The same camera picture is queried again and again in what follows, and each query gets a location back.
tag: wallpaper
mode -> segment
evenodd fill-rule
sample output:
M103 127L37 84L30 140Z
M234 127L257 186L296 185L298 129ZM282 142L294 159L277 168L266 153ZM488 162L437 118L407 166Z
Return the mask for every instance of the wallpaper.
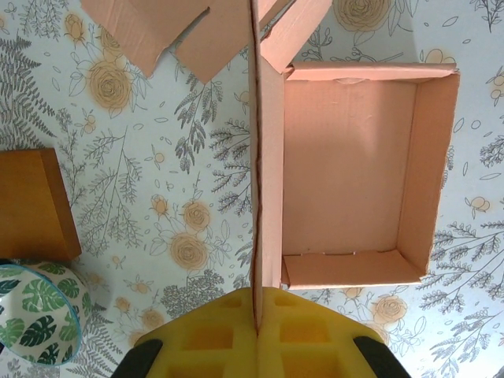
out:
M422 284L295 293L375 329L413 377L502 367L503 17L504 0L334 0L296 57L461 71ZM202 84L172 48L147 78L77 0L0 0L0 149L56 149L94 301L71 363L4 351L2 378L108 377L141 335L249 284L247 54Z

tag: ceramic bowl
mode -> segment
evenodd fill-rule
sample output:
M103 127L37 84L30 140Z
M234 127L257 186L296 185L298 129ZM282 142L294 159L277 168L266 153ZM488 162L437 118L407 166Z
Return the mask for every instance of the ceramic bowl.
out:
M70 361L90 315L85 281L65 266L0 265L0 343L19 357L42 365Z

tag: yellow sponge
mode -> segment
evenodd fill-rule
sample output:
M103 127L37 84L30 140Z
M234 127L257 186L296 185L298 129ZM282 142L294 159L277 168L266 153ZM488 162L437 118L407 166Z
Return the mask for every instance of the yellow sponge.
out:
M163 346L147 378L372 378L354 344L370 328L286 291L265 287L261 331L241 289L142 337Z

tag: wooden block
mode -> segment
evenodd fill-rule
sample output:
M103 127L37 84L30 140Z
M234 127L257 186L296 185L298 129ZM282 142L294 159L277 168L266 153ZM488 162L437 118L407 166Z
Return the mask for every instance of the wooden block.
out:
M0 153L0 258L80 255L54 149Z

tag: open cardboard box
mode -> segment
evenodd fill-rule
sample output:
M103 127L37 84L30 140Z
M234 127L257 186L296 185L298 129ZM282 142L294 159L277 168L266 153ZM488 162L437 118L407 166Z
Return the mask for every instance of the open cardboard box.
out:
M260 25L287 3L259 1ZM454 65L290 65L331 3L289 3L250 71L262 96L251 127L256 270L274 287L416 283L432 247L459 75ZM249 39L247 0L82 5L148 75L191 23L176 55L203 82Z

